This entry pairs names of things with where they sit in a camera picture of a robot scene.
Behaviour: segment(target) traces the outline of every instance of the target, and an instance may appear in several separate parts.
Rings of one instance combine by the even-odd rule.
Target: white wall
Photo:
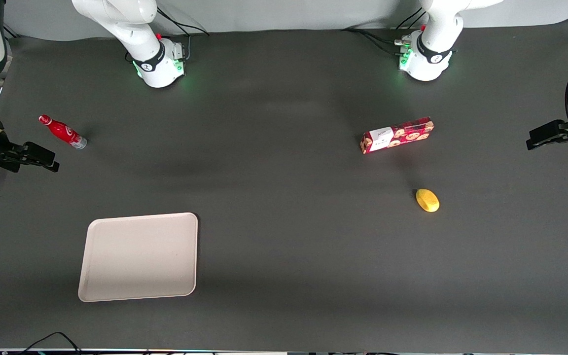
[[[420,6],[417,0],[157,0],[175,20],[200,23],[210,32],[342,29],[397,25]],[[568,0],[505,0],[462,13],[467,27],[545,25],[568,19]],[[76,12],[70,0],[7,0],[5,22],[25,36],[74,40],[110,36]],[[161,16],[153,29],[180,31]]]

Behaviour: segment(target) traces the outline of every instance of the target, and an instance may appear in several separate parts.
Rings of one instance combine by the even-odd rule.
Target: green indicator light
[[[137,70],[137,76],[139,76],[141,78],[142,73],[140,72],[140,68],[138,68],[137,65],[135,64],[135,61],[133,61],[133,66],[135,67],[135,70]]]

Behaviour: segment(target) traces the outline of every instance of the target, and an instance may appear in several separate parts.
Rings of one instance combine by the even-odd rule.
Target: bottle cap
[[[41,122],[42,124],[50,124],[52,123],[52,119],[49,117],[49,115],[46,114],[42,114],[38,117],[38,121]]]

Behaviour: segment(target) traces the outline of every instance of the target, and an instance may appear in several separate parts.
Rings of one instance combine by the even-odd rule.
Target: white label
[[[391,140],[394,138],[394,130],[391,127],[381,128],[380,130],[369,131],[372,136],[372,145],[369,151],[387,148]]]

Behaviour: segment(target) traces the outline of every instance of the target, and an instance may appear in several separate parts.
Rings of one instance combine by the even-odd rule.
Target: white tray
[[[89,225],[83,302],[187,296],[196,287],[193,213],[97,219]]]

